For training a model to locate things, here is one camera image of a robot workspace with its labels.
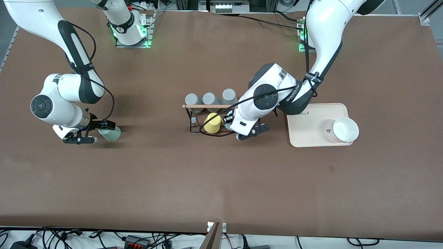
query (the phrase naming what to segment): tray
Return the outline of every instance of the tray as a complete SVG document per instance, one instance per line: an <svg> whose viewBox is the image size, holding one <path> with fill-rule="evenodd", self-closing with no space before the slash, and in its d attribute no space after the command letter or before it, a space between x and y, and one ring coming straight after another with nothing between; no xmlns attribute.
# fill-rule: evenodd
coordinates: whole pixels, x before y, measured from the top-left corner
<svg viewBox="0 0 443 249"><path fill-rule="evenodd" d="M298 115L288 115L289 140L294 147L349 146L335 141L328 130L340 117L348 117L341 103L308 104Z"/></svg>

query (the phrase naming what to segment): white cup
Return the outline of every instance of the white cup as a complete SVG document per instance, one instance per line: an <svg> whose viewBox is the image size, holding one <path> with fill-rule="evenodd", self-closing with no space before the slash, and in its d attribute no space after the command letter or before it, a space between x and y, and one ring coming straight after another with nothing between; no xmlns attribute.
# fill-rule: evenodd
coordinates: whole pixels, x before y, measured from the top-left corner
<svg viewBox="0 0 443 249"><path fill-rule="evenodd" d="M329 132L335 141L349 143L357 139L360 131L354 120L348 117L341 117L332 124Z"/></svg>

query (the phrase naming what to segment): brown table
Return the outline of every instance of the brown table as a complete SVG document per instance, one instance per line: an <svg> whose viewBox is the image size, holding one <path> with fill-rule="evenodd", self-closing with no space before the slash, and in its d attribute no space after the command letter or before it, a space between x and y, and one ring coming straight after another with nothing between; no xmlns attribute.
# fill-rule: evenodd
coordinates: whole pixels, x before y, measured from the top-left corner
<svg viewBox="0 0 443 249"><path fill-rule="evenodd" d="M218 220L229 233L443 241L443 64L418 18L351 20L312 102L345 104L360 136L349 147L294 148L281 114L263 119L271 131L238 142L190 134L182 109L190 92L241 96L269 62L301 78L294 30L167 12L152 48L120 49L100 10L61 13L97 40L93 62L116 96L122 137L67 145L32 116L45 77L70 70L61 49L20 30L0 74L2 225L204 232ZM102 117L110 104L106 96L90 111Z"/></svg>

